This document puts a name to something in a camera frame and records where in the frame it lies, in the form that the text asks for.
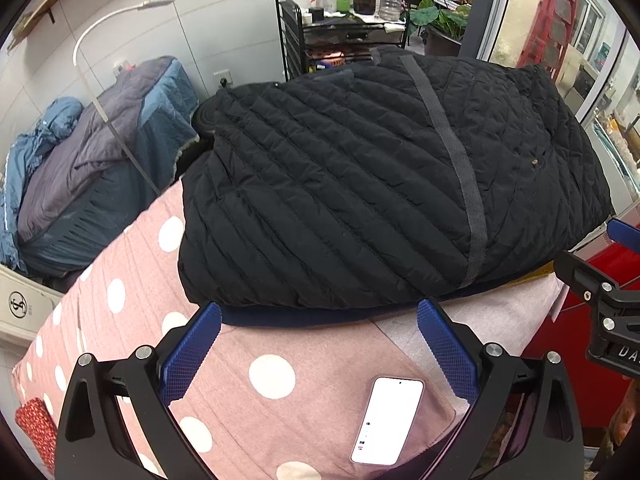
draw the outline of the potted plant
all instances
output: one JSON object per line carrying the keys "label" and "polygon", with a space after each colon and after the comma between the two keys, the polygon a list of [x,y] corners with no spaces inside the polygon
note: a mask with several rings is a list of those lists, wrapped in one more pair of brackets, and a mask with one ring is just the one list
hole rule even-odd
{"label": "potted plant", "polygon": [[465,35],[470,7],[459,6],[455,11],[439,9],[433,0],[422,0],[408,15],[408,34],[424,27],[424,53],[432,56],[457,56]]}

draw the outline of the pink polka dot bedsheet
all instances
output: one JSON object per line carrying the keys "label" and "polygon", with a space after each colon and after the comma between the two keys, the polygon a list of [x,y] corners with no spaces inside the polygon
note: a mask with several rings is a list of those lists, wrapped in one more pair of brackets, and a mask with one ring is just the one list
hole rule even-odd
{"label": "pink polka dot bedsheet", "polygon": [[[169,188],[80,276],[14,369],[22,402],[39,397],[54,421],[75,362],[156,345],[196,311],[177,273],[182,186]],[[437,442],[456,412],[440,388],[373,322],[305,330],[223,325],[184,399],[171,411],[221,480],[375,478],[351,462],[373,381],[426,384],[398,464]],[[120,407],[143,465],[162,474],[132,405]]]}

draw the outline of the wooden shelf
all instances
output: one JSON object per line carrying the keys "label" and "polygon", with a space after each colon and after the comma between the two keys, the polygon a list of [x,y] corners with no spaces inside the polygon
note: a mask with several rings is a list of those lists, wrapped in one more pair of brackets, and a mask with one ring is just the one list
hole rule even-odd
{"label": "wooden shelf", "polygon": [[43,0],[38,7],[29,16],[22,27],[19,30],[14,29],[14,39],[9,44],[8,50],[14,49],[21,44],[31,31],[36,27],[40,20],[50,13],[51,7],[53,7],[59,0]]}

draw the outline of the black circular logo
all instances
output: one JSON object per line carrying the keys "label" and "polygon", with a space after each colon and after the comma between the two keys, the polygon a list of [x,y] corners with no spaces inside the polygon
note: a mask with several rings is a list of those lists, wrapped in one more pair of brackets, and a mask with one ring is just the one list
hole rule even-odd
{"label": "black circular logo", "polygon": [[17,290],[9,296],[9,308],[11,309],[11,313],[18,319],[27,315],[27,301]]}

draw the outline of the silver screw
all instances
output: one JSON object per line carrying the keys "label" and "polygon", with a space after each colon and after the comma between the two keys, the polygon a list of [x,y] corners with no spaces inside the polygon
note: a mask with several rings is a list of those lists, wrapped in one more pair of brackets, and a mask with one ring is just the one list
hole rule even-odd
{"label": "silver screw", "polygon": [[141,346],[136,350],[136,357],[138,359],[146,359],[153,353],[151,346]]}
{"label": "silver screw", "polygon": [[562,358],[560,357],[560,354],[558,352],[553,352],[553,351],[549,352],[546,355],[546,358],[549,359],[550,363],[553,363],[555,365],[557,365],[562,360]]}
{"label": "silver screw", "polygon": [[493,357],[500,357],[502,355],[502,347],[498,345],[498,343],[489,343],[484,349]]}
{"label": "silver screw", "polygon": [[78,358],[78,364],[80,366],[87,366],[91,362],[91,354],[82,354]]}

